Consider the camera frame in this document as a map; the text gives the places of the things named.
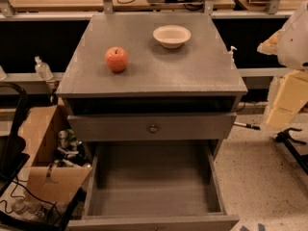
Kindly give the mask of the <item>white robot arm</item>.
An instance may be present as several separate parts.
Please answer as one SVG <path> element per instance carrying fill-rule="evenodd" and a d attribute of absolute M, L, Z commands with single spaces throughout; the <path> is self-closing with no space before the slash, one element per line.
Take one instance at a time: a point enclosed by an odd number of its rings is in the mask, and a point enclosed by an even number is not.
<path fill-rule="evenodd" d="M 308 103 L 308 2 L 304 1 L 282 28 L 257 47 L 259 53 L 276 55 L 291 70 L 269 88 L 265 125 L 285 128 Z"/>

